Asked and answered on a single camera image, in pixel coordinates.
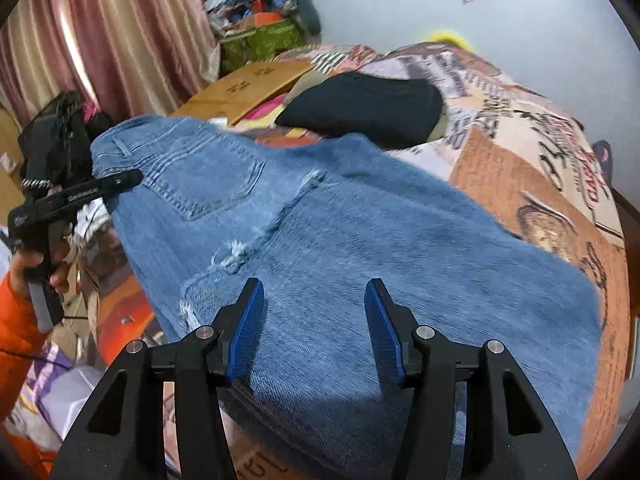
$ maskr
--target jeans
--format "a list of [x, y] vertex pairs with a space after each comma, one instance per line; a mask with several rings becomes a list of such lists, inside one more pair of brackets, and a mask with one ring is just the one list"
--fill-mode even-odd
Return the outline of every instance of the jeans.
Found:
[[211, 322], [248, 277], [264, 283], [255, 357], [223, 407], [291, 465], [390, 475], [412, 393], [378, 383], [363, 304], [374, 277], [450, 340], [502, 341], [575, 457], [600, 345], [596, 291], [449, 184], [360, 134], [274, 150], [191, 118], [126, 121], [92, 156], [96, 176], [145, 175], [107, 206], [169, 339]]

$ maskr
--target hand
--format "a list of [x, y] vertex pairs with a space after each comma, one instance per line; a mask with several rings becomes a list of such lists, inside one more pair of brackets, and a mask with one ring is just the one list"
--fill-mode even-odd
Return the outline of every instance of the hand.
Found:
[[[69, 290], [69, 264], [62, 261], [65, 259], [68, 252], [69, 244], [64, 240], [61, 240], [60, 244], [51, 255], [53, 264], [60, 264], [49, 279], [49, 283], [58, 294], [65, 294]], [[9, 263], [11, 286], [13, 287], [14, 292], [25, 300], [30, 300], [31, 297], [29, 294], [29, 287], [24, 279], [24, 269], [37, 267], [42, 263], [43, 258], [44, 256], [40, 253], [26, 251], [24, 249], [18, 250], [18, 252], [11, 258], [11, 262]]]

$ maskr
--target curtain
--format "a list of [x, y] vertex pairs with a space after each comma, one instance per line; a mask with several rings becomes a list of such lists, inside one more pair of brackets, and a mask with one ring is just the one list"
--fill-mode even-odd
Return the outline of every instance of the curtain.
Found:
[[167, 114], [219, 67], [203, 0], [20, 0], [0, 28], [0, 104], [22, 126], [71, 89], [115, 121]]

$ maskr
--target cardboard box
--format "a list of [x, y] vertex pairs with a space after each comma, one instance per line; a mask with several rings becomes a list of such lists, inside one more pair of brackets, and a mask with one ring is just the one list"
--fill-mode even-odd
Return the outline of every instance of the cardboard box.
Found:
[[257, 105], [291, 90], [312, 68], [307, 61], [249, 63], [194, 95], [172, 116], [226, 117], [236, 124]]

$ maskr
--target metal screw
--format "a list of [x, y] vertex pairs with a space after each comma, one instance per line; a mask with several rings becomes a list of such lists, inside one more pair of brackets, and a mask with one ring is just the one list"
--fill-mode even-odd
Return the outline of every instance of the metal screw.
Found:
[[422, 339], [431, 339], [436, 335], [435, 330], [426, 325], [420, 325], [415, 329], [415, 333], [417, 333], [418, 337], [421, 337]]
[[504, 345], [495, 339], [491, 339], [491, 341], [486, 344], [486, 347], [494, 354], [501, 354], [504, 352]]
[[142, 350], [144, 343], [140, 339], [134, 339], [127, 344], [127, 352], [130, 354], [137, 354]]
[[198, 339], [209, 339], [213, 335], [213, 329], [209, 325], [201, 326], [196, 330], [196, 337]]

